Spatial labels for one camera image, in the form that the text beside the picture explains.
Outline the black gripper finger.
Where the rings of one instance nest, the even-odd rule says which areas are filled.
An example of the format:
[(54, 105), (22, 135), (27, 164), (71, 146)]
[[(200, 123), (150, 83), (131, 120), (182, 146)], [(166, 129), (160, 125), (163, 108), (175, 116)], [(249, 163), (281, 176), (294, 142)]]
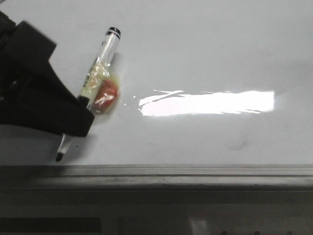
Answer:
[(55, 48), (28, 22), (0, 23), (0, 122), (85, 137), (94, 115), (52, 68)]

